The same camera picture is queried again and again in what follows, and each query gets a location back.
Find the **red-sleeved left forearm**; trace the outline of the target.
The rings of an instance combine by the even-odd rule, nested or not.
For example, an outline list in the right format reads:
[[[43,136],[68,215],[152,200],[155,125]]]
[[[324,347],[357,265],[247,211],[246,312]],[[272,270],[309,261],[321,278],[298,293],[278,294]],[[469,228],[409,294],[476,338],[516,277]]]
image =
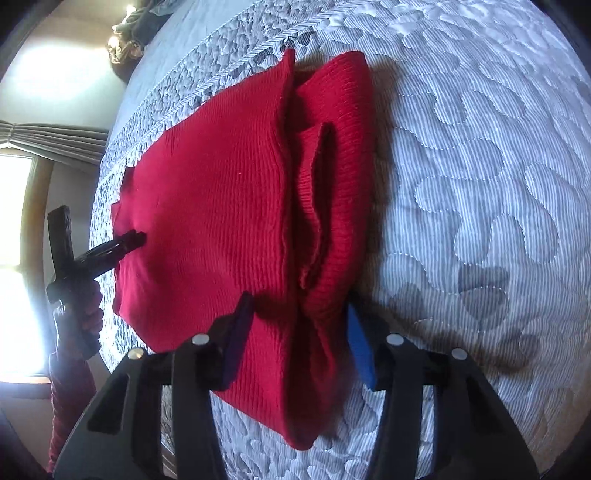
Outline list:
[[[96,387],[86,361],[58,351],[49,357],[49,374],[53,419],[47,472],[52,474],[66,440],[96,394]]]

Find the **person's left hand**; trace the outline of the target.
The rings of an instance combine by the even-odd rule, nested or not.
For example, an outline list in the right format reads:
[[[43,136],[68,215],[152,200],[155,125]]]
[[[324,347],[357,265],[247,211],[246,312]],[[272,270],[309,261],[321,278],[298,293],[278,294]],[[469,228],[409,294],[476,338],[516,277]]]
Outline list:
[[[100,308],[102,293],[97,281],[83,282],[72,301],[60,301],[53,310],[57,332],[56,351],[64,358],[80,360],[83,352],[77,340],[79,332],[98,337],[103,327]]]

